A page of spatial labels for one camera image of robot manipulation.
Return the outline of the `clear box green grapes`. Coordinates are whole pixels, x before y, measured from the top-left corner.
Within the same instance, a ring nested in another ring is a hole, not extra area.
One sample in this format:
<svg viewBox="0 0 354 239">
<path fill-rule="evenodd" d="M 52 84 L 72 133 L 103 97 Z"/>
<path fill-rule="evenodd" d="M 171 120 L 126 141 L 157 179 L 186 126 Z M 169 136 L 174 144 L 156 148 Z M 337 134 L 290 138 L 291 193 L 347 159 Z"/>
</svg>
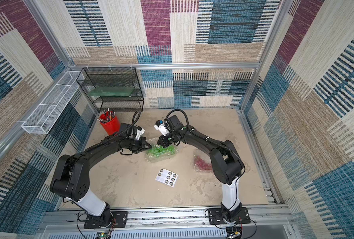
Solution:
<svg viewBox="0 0 354 239">
<path fill-rule="evenodd" d="M 174 144 L 169 145 L 167 148 L 164 148 L 161 145 L 158 145 L 158 138 L 147 139 L 152 148 L 146 150 L 145 160 L 146 162 L 159 162 L 162 160 L 170 159 L 174 157 L 177 153 L 177 147 Z"/>
</svg>

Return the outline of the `white sticker sheet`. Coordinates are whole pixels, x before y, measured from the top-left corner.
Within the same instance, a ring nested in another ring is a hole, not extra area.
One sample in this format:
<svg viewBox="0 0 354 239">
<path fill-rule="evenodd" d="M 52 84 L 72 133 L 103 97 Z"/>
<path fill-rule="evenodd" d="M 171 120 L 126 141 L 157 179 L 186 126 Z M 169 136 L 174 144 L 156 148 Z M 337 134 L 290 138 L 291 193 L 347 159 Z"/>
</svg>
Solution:
<svg viewBox="0 0 354 239">
<path fill-rule="evenodd" d="M 178 175 L 172 171 L 167 169 L 160 169 L 155 180 L 170 187 L 174 187 L 176 181 L 178 179 Z"/>
</svg>

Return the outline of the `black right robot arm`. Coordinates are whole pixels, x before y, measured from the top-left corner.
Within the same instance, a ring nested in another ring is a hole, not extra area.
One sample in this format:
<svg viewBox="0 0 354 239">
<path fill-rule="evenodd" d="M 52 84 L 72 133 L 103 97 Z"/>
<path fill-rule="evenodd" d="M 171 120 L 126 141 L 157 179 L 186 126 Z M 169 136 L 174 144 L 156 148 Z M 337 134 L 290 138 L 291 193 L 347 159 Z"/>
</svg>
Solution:
<svg viewBox="0 0 354 239">
<path fill-rule="evenodd" d="M 157 120 L 154 128 L 162 134 L 158 145 L 168 147 L 173 143 L 182 142 L 194 146 L 209 156 L 212 171 L 222 184 L 220 204 L 222 219 L 227 223 L 237 221 L 242 209 L 239 180 L 243 175 L 245 165 L 234 144 L 229 140 L 212 139 L 188 124 L 183 125 L 176 115 Z"/>
</svg>

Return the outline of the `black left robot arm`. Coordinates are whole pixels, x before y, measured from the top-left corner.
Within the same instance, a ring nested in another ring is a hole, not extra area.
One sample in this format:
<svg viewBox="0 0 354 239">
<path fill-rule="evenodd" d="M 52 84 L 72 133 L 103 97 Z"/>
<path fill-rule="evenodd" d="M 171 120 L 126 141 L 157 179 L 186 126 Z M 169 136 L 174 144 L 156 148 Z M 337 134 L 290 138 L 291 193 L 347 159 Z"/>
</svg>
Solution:
<svg viewBox="0 0 354 239">
<path fill-rule="evenodd" d="M 106 157 L 130 150 L 133 154 L 151 148 L 143 136 L 145 130 L 133 124 L 122 123 L 119 131 L 101 142 L 74 155 L 62 155 L 56 164 L 50 191 L 86 211 L 95 226 L 106 228 L 113 222 L 111 207 L 90 189 L 90 170 Z"/>
</svg>

